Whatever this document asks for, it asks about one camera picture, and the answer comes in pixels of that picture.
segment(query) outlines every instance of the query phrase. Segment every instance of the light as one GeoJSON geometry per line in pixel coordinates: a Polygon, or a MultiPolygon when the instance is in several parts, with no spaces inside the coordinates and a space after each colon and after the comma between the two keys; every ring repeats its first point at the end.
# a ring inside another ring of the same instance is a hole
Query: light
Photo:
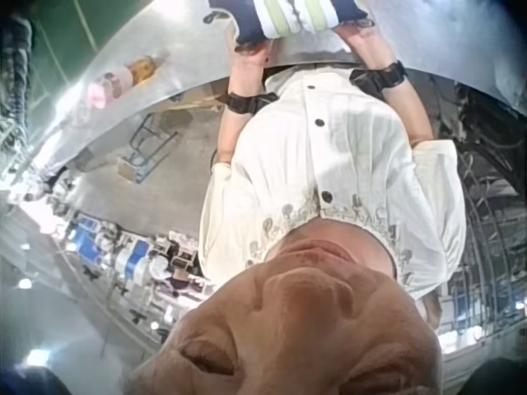
{"type": "Polygon", "coordinates": [[[49,351],[31,350],[26,358],[26,364],[29,366],[46,366],[49,361],[49,351]]]}
{"type": "Polygon", "coordinates": [[[66,251],[70,253],[75,253],[77,251],[77,245],[75,243],[67,243],[66,244],[66,251]]]}
{"type": "Polygon", "coordinates": [[[22,278],[18,282],[18,288],[21,290],[30,290],[33,287],[33,282],[29,278],[22,278]]]}
{"type": "Polygon", "coordinates": [[[165,310],[165,315],[163,315],[163,322],[168,324],[168,325],[171,325],[172,322],[174,321],[174,318],[172,316],[172,313],[174,312],[174,307],[172,307],[170,304],[168,305],[168,307],[166,308],[165,310]]]}

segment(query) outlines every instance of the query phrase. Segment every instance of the blue panel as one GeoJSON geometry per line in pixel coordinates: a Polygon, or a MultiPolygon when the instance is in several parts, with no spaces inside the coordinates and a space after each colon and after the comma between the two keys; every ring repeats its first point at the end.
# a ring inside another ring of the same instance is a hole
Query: blue panel
{"type": "Polygon", "coordinates": [[[133,251],[126,262],[126,267],[124,268],[124,276],[126,278],[133,278],[135,267],[138,265],[141,258],[144,258],[144,256],[147,255],[148,247],[149,244],[143,240],[139,240],[133,246],[133,251]]]}

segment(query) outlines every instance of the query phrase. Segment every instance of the striped cloth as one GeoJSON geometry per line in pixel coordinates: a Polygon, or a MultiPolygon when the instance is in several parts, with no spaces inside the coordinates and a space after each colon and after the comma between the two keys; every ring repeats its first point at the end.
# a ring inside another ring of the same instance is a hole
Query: striped cloth
{"type": "Polygon", "coordinates": [[[301,30],[315,33],[368,16],[353,0],[209,0],[209,4],[233,17],[238,45],[279,39],[301,30]]]}

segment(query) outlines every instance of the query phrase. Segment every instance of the button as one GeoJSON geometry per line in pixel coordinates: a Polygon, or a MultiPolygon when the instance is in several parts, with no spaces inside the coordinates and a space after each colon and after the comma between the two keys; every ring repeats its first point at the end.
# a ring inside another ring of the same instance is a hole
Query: button
{"type": "Polygon", "coordinates": [[[329,193],[328,191],[322,192],[322,200],[324,200],[326,203],[330,204],[333,201],[333,195],[329,193]]]}

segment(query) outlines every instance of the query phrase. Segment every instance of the ceiling light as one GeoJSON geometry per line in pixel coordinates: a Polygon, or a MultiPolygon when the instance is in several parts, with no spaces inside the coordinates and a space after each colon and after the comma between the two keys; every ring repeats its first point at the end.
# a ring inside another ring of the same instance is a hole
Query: ceiling light
{"type": "Polygon", "coordinates": [[[29,366],[46,366],[49,360],[49,351],[31,350],[26,358],[26,364],[29,366]]]}
{"type": "Polygon", "coordinates": [[[75,253],[77,251],[77,245],[75,243],[67,243],[66,251],[69,251],[70,253],[75,253]]]}
{"type": "Polygon", "coordinates": [[[33,287],[33,282],[29,278],[22,278],[18,282],[18,287],[21,290],[30,290],[33,287]]]}

